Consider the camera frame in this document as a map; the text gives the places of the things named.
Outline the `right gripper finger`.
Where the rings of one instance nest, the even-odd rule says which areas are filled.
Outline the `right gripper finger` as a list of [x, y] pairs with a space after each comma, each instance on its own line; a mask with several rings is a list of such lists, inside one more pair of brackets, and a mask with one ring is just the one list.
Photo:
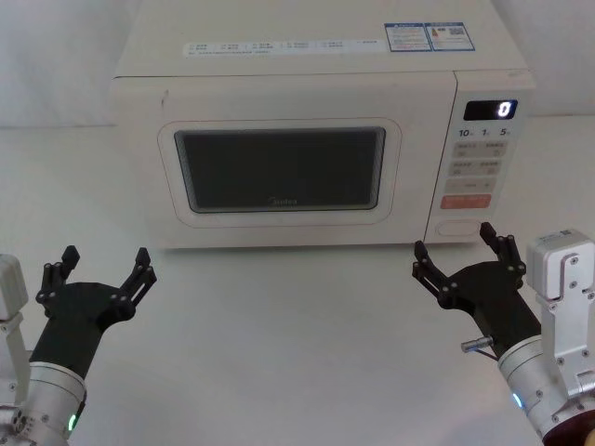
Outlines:
[[442, 309], [469, 309], [469, 304], [459, 295], [457, 284], [433, 264], [422, 241], [415, 242], [414, 256], [413, 278], [436, 298]]
[[498, 262], [514, 277], [514, 283], [523, 285], [522, 278], [526, 273], [526, 265], [521, 260], [515, 236], [512, 234], [498, 235], [489, 222], [481, 224], [480, 236], [494, 252]]

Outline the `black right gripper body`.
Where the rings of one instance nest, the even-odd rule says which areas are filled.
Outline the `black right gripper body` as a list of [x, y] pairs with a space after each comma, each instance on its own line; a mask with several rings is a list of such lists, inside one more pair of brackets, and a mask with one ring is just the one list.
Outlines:
[[501, 358], [510, 348], [540, 335], [541, 324], [520, 294], [525, 265], [489, 261], [465, 267], [449, 278], [456, 288], [449, 309], [468, 313]]

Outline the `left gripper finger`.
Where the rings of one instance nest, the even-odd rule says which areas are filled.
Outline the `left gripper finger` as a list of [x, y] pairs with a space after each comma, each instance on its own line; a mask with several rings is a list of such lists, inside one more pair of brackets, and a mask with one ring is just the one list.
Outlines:
[[79, 260], [80, 255], [76, 247], [74, 245], [68, 245], [60, 261], [56, 263], [45, 263], [41, 288], [35, 296], [35, 301], [43, 306], [46, 317], [51, 316], [50, 304], [54, 300], [57, 290], [66, 283]]
[[148, 250], [140, 247], [135, 265], [125, 282], [111, 295], [110, 311], [115, 321], [129, 321], [143, 297], [157, 282]]

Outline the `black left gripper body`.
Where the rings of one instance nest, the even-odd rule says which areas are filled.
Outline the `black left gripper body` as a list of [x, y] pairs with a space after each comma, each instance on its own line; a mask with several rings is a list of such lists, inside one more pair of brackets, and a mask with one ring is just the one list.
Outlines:
[[136, 306], [122, 290], [96, 282], [75, 282], [47, 289], [35, 297], [44, 307], [46, 326], [31, 354], [86, 377], [104, 333], [129, 321]]

